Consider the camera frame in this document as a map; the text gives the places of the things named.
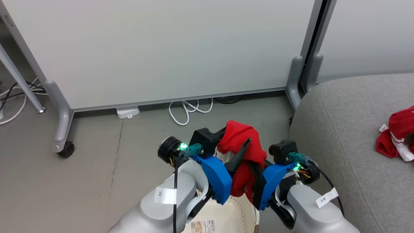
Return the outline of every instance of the power strip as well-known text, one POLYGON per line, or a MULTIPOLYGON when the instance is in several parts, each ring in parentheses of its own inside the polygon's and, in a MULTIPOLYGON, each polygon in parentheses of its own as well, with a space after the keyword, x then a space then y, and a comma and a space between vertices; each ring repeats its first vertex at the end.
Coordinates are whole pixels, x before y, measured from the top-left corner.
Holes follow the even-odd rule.
POLYGON ((138 106, 116 108, 116 113, 120 119, 128 118, 131 119, 133 116, 140 113, 138 106))

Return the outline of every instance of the product label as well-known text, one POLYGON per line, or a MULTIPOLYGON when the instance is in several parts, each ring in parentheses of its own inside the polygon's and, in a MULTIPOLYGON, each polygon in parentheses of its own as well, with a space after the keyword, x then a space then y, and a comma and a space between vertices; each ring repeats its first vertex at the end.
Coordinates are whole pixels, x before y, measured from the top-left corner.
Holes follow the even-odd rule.
POLYGON ((334 199, 338 196, 338 192, 335 188, 333 188, 330 192, 327 192, 325 195, 321 196, 316 200, 316 204, 319 208, 324 206, 326 203, 328 203, 330 200, 334 199))
POLYGON ((383 125, 381 128, 380 128, 380 132, 382 133, 382 132, 384 132, 385 130, 387 130, 388 129, 388 127, 386 126, 386 125, 383 125))
POLYGON ((216 233, 214 220, 191 222, 191 233, 216 233))
POLYGON ((154 196, 155 203, 177 204, 177 190, 157 187, 154 196))

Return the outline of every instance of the whiteboard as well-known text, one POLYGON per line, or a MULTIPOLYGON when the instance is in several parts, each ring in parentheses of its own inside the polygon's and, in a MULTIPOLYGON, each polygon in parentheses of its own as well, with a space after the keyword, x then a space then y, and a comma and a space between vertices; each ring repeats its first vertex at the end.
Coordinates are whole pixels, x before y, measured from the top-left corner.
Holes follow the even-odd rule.
POLYGON ((319 53, 317 83, 414 72, 414 1, 338 0, 319 53))
POLYGON ((72 109, 285 87, 309 0, 3 0, 72 109))

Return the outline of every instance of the laundry basket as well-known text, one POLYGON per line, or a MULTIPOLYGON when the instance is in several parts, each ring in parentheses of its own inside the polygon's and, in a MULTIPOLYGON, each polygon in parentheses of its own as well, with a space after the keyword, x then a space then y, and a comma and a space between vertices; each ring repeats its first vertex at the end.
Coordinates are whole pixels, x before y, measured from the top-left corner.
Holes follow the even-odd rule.
POLYGON ((257 233, 259 211, 246 195, 232 197, 222 206, 209 200, 183 233, 257 233))

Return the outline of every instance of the gray cushion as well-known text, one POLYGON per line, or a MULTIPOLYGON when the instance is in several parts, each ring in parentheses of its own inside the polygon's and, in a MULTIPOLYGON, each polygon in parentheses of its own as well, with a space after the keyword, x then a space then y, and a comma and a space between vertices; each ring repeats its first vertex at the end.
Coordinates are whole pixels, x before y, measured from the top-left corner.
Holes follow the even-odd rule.
POLYGON ((290 139, 327 173, 362 233, 414 233, 414 163, 375 150, 379 128, 412 105, 414 74, 371 75, 316 86, 294 115, 290 139))

